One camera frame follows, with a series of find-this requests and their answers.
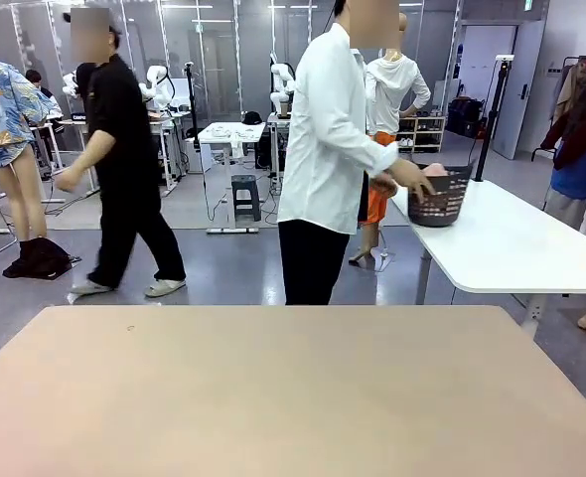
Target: pole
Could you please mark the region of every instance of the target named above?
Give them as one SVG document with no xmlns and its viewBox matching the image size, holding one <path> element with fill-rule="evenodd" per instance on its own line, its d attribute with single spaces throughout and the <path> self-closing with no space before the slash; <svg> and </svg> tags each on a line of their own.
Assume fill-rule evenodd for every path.
<svg viewBox="0 0 586 477">
<path fill-rule="evenodd" d="M 510 72 L 511 62 L 502 62 L 499 70 L 499 82 L 496 85 L 496 92 L 494 93 L 494 101 L 492 102 L 492 110 L 488 116 L 488 127 L 485 131 L 485 139 L 483 140 L 483 148 L 481 149 L 481 156 L 479 156 L 479 165 L 476 169 L 476 182 L 483 182 L 483 169 L 485 168 L 485 161 L 488 158 L 490 150 L 490 142 L 492 141 L 492 134 L 494 133 L 494 126 L 496 119 L 499 117 L 499 106 L 501 105 L 501 96 L 503 88 L 505 87 L 505 80 Z"/>
<path fill-rule="evenodd" d="M 192 86 L 192 62 L 185 63 L 185 75 L 187 84 L 190 87 L 190 109 L 192 110 L 192 126 L 194 127 L 194 147 L 200 149 L 201 144 L 198 141 L 198 121 L 196 120 L 196 102 L 194 101 L 194 87 Z"/>
</svg>

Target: laundry basket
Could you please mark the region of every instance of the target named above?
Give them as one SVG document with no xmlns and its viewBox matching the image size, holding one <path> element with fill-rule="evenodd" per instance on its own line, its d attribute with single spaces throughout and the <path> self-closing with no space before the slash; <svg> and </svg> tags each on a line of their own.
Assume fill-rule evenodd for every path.
<svg viewBox="0 0 586 477">
<path fill-rule="evenodd" d="M 424 164 L 418 164 L 418 166 L 421 169 L 426 167 Z M 424 227 L 447 227 L 454 224 L 461 213 L 472 169 L 473 164 L 446 167 L 447 176 L 429 177 L 436 194 L 425 194 L 420 204 L 416 194 L 408 194 L 410 220 Z"/>
</svg>

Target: cap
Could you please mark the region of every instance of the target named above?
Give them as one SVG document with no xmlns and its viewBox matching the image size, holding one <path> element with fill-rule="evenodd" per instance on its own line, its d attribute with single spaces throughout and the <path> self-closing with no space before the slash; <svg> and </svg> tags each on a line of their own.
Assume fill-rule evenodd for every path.
<svg viewBox="0 0 586 477">
<path fill-rule="evenodd" d="M 116 28 L 117 22 L 116 22 L 116 18 L 114 17 L 114 14 L 112 14 L 112 11 L 109 8 L 105 7 L 104 5 L 99 5 L 98 3 L 95 3 L 95 2 L 85 2 L 83 5 L 79 5 L 74 8 L 104 8 L 104 9 L 106 9 L 107 10 L 107 22 L 110 27 L 110 32 L 115 33 L 116 35 L 121 34 L 119 29 Z M 64 13 L 64 21 L 66 23 L 71 22 L 71 14 L 70 13 Z"/>
</svg>

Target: black shirt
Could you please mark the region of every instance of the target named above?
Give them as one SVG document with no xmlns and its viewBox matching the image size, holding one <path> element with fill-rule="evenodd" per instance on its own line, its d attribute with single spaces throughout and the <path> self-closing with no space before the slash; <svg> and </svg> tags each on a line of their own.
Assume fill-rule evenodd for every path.
<svg viewBox="0 0 586 477">
<path fill-rule="evenodd" d="M 147 108 L 134 73 L 118 55 L 92 73 L 85 109 L 88 134 L 101 130 L 116 140 L 95 166 L 103 196 L 158 195 Z"/>
</svg>

